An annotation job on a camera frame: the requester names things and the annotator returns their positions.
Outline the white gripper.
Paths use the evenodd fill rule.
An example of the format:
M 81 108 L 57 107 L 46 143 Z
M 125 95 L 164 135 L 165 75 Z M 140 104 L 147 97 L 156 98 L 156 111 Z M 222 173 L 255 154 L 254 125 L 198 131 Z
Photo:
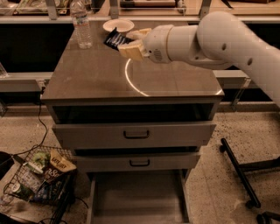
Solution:
M 167 43 L 172 28 L 172 24 L 167 24 L 130 31 L 126 37 L 135 41 L 119 45 L 117 49 L 124 58 L 141 61 L 148 53 L 148 58 L 155 63 L 170 63 Z

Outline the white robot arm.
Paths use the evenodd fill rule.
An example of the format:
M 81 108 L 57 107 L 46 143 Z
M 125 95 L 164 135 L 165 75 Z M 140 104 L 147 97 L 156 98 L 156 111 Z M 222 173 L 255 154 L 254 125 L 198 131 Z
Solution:
M 242 70 L 280 106 L 280 50 L 257 37 L 238 17 L 215 11 L 197 25 L 160 25 L 133 31 L 132 41 L 117 47 L 129 59 L 155 63 L 182 61 L 213 70 Z

